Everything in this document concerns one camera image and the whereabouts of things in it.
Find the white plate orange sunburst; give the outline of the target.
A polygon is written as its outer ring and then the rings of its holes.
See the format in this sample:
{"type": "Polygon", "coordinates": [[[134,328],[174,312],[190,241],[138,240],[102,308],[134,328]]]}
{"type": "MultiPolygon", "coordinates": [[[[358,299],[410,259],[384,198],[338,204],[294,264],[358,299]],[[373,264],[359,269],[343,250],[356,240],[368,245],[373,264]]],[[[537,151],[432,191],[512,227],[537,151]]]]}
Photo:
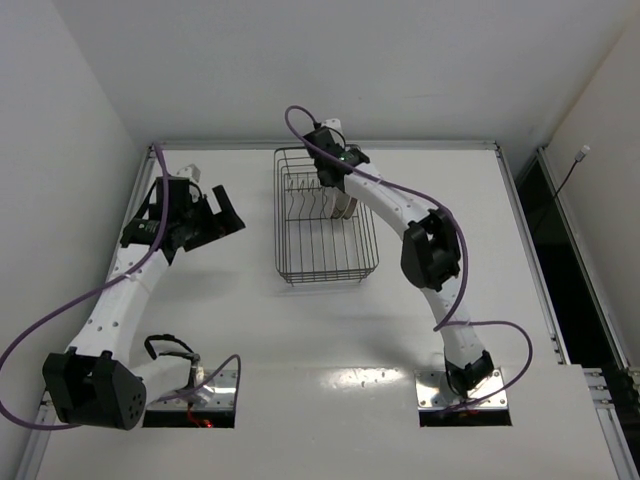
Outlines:
{"type": "Polygon", "coordinates": [[[349,219],[353,215],[354,210],[356,209],[356,206],[357,206],[357,199],[351,197],[347,205],[347,208],[345,210],[345,214],[344,214],[345,219],[349,219]]]}

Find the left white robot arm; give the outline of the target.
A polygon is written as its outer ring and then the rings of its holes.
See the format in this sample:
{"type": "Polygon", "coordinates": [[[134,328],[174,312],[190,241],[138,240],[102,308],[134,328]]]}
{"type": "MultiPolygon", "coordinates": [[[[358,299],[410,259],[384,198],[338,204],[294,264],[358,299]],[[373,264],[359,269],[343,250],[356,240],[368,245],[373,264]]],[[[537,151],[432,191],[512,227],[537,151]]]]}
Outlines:
{"type": "Polygon", "coordinates": [[[197,167],[188,165],[174,176],[156,178],[122,231],[112,272],[115,285],[100,294],[67,350],[45,360],[46,389],[61,422],[131,430],[156,402],[206,402],[211,376],[200,356],[172,335],[148,336],[149,361],[129,364],[145,307],[177,253],[245,227],[221,185],[212,190],[220,207],[212,212],[199,177],[197,167]],[[177,342],[179,348],[157,352],[155,341],[177,342]]]}

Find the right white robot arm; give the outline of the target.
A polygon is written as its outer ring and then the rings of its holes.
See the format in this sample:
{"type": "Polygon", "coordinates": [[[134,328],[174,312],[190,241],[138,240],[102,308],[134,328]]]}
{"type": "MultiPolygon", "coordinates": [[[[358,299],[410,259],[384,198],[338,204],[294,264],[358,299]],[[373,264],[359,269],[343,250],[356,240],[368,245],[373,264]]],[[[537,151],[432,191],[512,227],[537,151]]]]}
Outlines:
{"type": "Polygon", "coordinates": [[[336,142],[337,133],[326,124],[315,123],[304,136],[318,179],[334,191],[336,199],[362,203],[399,236],[401,270],[426,298],[443,339],[449,387],[466,399],[490,376],[494,364],[459,300],[462,251],[454,222],[443,208],[431,208],[385,185],[369,157],[357,147],[336,142]]]}

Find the white plate teal rim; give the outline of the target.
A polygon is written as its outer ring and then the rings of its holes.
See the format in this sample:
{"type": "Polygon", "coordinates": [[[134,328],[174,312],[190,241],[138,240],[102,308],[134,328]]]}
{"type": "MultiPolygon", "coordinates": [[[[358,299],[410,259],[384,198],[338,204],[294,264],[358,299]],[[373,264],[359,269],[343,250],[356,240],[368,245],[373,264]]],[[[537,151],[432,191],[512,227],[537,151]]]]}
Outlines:
{"type": "Polygon", "coordinates": [[[340,219],[344,216],[350,203],[350,197],[341,191],[334,193],[334,201],[331,212],[332,219],[340,219]]]}

